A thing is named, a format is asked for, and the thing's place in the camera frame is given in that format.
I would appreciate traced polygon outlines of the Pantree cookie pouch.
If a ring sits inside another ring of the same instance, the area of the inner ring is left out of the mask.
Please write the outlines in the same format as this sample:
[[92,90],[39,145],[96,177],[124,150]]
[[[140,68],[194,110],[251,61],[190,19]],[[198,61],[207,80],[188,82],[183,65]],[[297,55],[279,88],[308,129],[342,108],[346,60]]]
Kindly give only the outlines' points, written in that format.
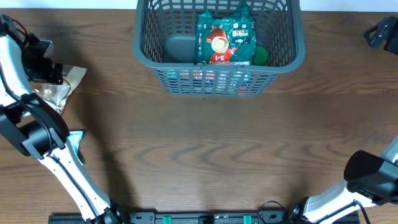
[[40,89],[34,89],[34,92],[57,113],[62,114],[68,98],[78,87],[86,71],[86,68],[64,65],[62,70],[63,83],[61,85],[44,83]]

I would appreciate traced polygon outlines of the small white-green sachet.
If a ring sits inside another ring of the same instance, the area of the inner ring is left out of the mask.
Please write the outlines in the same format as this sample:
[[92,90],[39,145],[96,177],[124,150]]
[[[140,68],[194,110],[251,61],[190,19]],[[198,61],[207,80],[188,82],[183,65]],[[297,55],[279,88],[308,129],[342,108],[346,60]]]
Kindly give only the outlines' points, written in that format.
[[73,152],[78,155],[80,148],[80,141],[83,139],[84,130],[70,131],[68,140],[71,142]]

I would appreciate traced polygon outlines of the small green packet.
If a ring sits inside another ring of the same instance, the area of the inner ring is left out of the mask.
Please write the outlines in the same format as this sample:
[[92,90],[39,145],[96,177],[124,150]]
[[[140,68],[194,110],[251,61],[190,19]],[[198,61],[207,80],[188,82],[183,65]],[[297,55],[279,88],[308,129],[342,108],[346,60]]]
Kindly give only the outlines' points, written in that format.
[[265,66],[267,65],[268,57],[268,51],[264,47],[256,46],[252,64],[257,66]]

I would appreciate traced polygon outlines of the Kleenex tissue multipack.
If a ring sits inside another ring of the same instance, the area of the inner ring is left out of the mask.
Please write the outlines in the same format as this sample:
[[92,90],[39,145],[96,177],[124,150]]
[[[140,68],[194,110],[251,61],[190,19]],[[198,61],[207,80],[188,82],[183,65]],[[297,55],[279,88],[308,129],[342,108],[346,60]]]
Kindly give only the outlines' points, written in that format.
[[160,84],[174,95],[249,96],[255,93],[256,75],[237,67],[201,64],[155,71]]

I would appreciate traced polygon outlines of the green Nescafe coffee bag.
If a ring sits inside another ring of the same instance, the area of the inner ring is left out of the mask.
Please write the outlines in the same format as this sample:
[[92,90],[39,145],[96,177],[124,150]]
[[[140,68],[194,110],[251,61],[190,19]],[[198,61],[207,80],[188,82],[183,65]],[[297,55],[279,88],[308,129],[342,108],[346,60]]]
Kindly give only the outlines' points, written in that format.
[[254,18],[246,2],[221,19],[215,19],[209,10],[198,16],[195,63],[250,65],[255,50]]

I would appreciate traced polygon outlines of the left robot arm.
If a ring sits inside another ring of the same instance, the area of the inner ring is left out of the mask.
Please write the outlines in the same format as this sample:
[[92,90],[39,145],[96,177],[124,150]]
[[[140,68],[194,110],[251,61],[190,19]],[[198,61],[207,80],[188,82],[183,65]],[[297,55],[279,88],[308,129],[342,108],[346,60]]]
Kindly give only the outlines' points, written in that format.
[[85,223],[129,223],[79,161],[62,116],[30,86],[63,83],[63,64],[52,61],[52,49],[51,41],[38,39],[19,21],[1,15],[1,135],[53,173]]

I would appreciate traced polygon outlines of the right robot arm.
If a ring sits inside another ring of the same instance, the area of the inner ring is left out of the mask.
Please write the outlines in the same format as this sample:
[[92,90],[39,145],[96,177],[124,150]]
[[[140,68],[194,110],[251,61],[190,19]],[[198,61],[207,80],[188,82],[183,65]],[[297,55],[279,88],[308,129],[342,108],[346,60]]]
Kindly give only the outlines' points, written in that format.
[[303,198],[282,223],[334,223],[365,209],[397,204],[397,138],[379,156],[356,151],[348,160],[343,179],[319,195]]

